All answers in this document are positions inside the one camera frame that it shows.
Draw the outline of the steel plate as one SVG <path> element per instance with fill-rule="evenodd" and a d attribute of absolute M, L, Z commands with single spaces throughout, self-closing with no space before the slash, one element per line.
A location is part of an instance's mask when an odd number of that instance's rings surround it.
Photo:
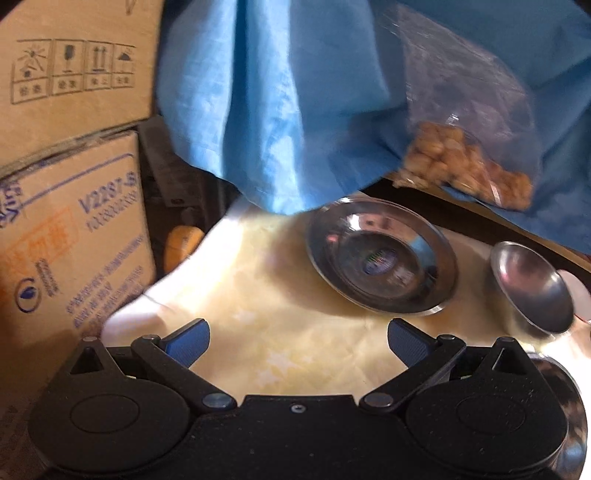
<path fill-rule="evenodd" d="M 579 387 L 557 360 L 533 352 L 528 356 L 557 397 L 568 424 L 566 440 L 551 469 L 560 479 L 582 479 L 587 455 L 588 424 Z"/>
<path fill-rule="evenodd" d="M 311 216 L 305 245 L 322 279 L 370 311 L 431 315 L 457 290 L 458 260 L 449 240 L 392 202 L 356 196 L 325 205 Z"/>

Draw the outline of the deep steel bowl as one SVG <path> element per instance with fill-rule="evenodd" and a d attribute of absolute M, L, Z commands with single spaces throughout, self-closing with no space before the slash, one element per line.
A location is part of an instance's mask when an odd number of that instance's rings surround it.
<path fill-rule="evenodd" d="M 566 283 L 540 254 L 504 241 L 489 256 L 485 300 L 493 318 L 510 336 L 546 342 L 568 332 L 574 305 Z"/>

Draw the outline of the white bowl red rim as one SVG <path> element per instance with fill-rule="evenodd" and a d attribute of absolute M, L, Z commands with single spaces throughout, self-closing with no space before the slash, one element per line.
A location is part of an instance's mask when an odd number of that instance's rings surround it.
<path fill-rule="evenodd" d="M 572 298 L 574 315 L 581 321 L 591 323 L 591 294 L 587 287 L 574 274 L 558 270 Z"/>

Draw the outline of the cream tablecloth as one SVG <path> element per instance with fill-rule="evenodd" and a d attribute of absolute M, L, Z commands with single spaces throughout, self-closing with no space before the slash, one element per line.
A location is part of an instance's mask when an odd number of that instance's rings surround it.
<path fill-rule="evenodd" d="M 105 323 L 102 341 L 123 346 L 202 318 L 211 344 L 193 371 L 236 399 L 375 389 L 404 370 L 388 346 L 390 319 L 318 275 L 307 226 L 307 215 L 273 215 L 236 200 L 197 251 Z"/>

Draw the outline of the orange round object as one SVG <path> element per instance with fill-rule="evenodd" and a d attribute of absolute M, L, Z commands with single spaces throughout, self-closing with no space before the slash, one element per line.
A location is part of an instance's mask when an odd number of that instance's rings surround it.
<path fill-rule="evenodd" d="M 187 225 L 178 225 L 168 234 L 163 254 L 163 271 L 170 273 L 186 260 L 204 239 L 204 231 Z"/>

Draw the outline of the lower cardboard box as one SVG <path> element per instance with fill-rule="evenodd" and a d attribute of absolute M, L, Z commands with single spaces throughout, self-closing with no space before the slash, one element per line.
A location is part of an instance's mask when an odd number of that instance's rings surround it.
<path fill-rule="evenodd" d="M 1 183 L 1 475 L 42 472 L 27 435 L 39 392 L 81 338 L 153 280 L 138 138 L 129 131 Z"/>

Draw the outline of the cardboard box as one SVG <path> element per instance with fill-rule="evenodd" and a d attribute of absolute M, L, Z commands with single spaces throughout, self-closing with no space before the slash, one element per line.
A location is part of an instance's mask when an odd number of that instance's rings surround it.
<path fill-rule="evenodd" d="M 1 164 L 149 117 L 160 1 L 1 4 Z"/>
<path fill-rule="evenodd" d="M 138 138 L 129 131 L 1 183 L 1 475 L 42 472 L 27 435 L 39 392 L 81 338 L 153 280 Z"/>

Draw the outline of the wooden shelf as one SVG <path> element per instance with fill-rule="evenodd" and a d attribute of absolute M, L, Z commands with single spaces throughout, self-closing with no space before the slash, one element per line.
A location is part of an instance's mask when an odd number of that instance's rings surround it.
<path fill-rule="evenodd" d="M 400 204 L 440 227 L 490 246 L 502 241 L 523 244 L 542 255 L 555 268 L 572 273 L 585 286 L 590 285 L 588 256 L 523 230 L 483 205 L 457 200 L 438 187 L 427 190 L 396 187 L 385 177 L 363 188 L 363 193 Z"/>

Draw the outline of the plastic bag of snacks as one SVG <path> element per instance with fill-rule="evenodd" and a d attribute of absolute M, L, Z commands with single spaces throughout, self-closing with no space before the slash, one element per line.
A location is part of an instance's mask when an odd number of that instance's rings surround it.
<path fill-rule="evenodd" d="M 399 187 L 450 187 L 506 210 L 531 206 L 541 147 L 529 92 L 481 46 L 406 6 L 393 12 L 411 141 Z"/>

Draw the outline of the blue cloth garment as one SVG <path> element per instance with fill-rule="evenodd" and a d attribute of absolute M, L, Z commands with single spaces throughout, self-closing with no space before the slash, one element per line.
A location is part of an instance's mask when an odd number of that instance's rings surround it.
<path fill-rule="evenodd" d="M 513 224 L 590 250 L 590 17 L 573 1 L 414 1 L 529 93 L 540 177 Z M 366 187 L 407 147 L 393 1 L 169 1 L 156 98 L 176 154 L 291 215 Z"/>

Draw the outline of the upper cardboard box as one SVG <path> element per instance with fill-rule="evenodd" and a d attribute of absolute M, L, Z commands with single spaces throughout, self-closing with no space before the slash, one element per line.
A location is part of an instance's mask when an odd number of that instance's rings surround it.
<path fill-rule="evenodd" d="M 1 164 L 149 117 L 160 1 L 1 4 Z"/>

